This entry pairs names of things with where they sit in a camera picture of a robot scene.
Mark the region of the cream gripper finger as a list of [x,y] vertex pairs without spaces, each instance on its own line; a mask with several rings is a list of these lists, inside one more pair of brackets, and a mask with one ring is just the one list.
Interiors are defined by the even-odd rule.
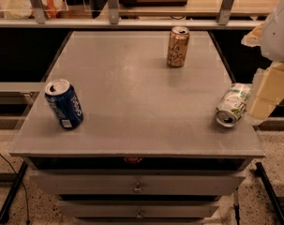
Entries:
[[241,44],[248,47],[257,47],[261,45],[262,36],[262,24],[256,26],[248,34],[246,34],[242,40]]
[[284,63],[273,62],[268,69],[258,68],[252,81],[248,115],[265,120],[284,99]]

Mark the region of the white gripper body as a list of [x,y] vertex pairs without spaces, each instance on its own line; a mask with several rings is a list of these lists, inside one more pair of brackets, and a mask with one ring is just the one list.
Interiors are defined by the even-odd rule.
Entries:
[[284,63],[284,0],[267,16],[261,34],[262,56]]

